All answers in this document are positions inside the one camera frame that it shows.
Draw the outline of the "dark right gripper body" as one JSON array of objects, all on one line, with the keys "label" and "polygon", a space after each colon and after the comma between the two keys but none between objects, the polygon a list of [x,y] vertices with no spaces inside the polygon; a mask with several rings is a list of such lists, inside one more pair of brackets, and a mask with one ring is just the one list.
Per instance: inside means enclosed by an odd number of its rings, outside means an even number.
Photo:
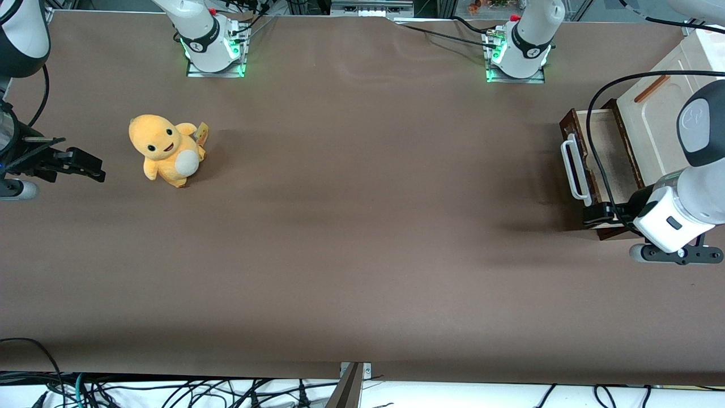
[{"label": "dark right gripper body", "polygon": [[8,178],[8,174],[18,175],[26,173],[35,167],[36,163],[34,163],[33,157],[28,157],[19,163],[13,164],[36,147],[34,142],[25,141],[26,138],[31,136],[33,136],[33,134],[19,134],[16,137],[11,137],[7,134],[1,135],[2,181],[5,181],[5,179]]}]

